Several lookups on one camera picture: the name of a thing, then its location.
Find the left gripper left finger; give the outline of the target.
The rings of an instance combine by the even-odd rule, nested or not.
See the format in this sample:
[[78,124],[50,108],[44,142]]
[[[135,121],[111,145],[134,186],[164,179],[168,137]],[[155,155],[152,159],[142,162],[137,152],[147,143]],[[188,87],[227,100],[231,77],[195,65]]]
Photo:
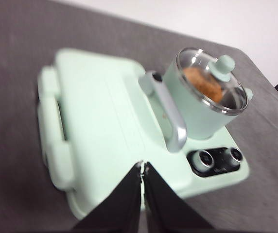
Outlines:
[[73,228],[73,233],[137,233],[141,208],[141,164],[137,162],[112,193]]

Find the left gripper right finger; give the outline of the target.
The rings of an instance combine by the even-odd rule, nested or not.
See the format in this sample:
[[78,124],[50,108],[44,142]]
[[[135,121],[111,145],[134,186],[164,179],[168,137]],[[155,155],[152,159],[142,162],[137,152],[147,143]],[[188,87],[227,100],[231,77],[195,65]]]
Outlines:
[[144,165],[144,199],[150,233],[213,233],[216,229],[183,201],[153,165]]

